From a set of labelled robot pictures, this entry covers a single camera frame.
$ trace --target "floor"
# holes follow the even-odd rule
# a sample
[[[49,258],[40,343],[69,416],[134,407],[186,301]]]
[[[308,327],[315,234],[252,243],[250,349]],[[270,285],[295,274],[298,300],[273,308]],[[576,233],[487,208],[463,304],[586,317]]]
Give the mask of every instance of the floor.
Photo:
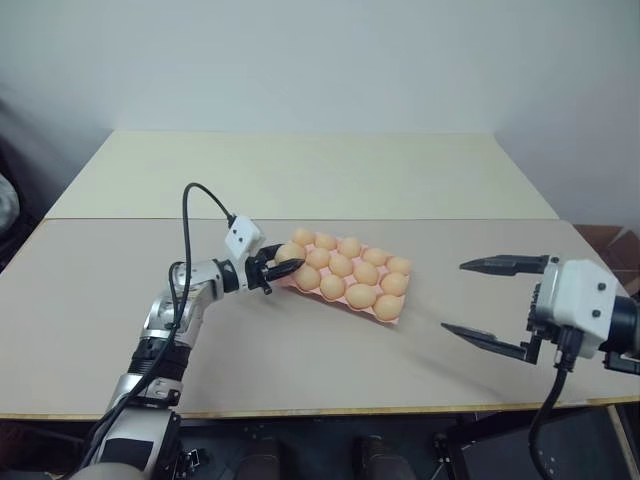
[[[409,461],[419,480],[431,480],[438,466],[432,437],[454,424],[453,417],[425,415],[232,420],[205,425],[187,421],[182,433],[187,449],[206,448],[213,457],[197,471],[195,480],[233,479],[248,445],[265,437],[282,442],[287,479],[353,479],[353,440],[368,434],[384,436]],[[605,409],[546,425],[541,446],[553,458],[555,479],[632,480]],[[464,455],[471,480],[539,478],[528,457],[526,430],[475,443]],[[43,478],[41,473],[0,473],[0,480]],[[442,469],[434,480],[446,478]]]

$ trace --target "pink egg tray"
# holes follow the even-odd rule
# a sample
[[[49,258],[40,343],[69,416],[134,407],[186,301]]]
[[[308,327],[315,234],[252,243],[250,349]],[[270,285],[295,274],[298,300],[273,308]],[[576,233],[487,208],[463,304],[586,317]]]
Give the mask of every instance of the pink egg tray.
[[[350,247],[351,250],[347,255],[343,255],[347,252],[347,247]],[[306,260],[305,265],[298,272],[280,279],[278,281],[280,286],[293,287],[305,295],[320,297],[325,302],[344,304],[351,310],[371,315],[381,323],[398,323],[409,284],[410,262],[408,260],[360,244],[359,240],[353,237],[347,239],[332,237],[327,234],[313,233],[306,229],[297,229],[293,234],[293,240],[280,248],[280,255],[276,256],[276,261],[301,258],[302,255]],[[325,252],[312,254],[317,249],[329,252],[329,264],[324,261],[327,258]],[[351,262],[352,272],[347,274],[348,265],[346,270],[335,268],[333,261],[338,256],[348,258]],[[340,264],[341,267],[345,267],[346,262],[342,258],[338,260],[343,262]],[[319,274],[321,285],[318,284],[317,274],[311,269]],[[327,279],[326,277],[341,278],[344,287],[340,287],[340,282],[336,278]],[[341,288],[342,294],[336,297],[335,295],[340,293]]]

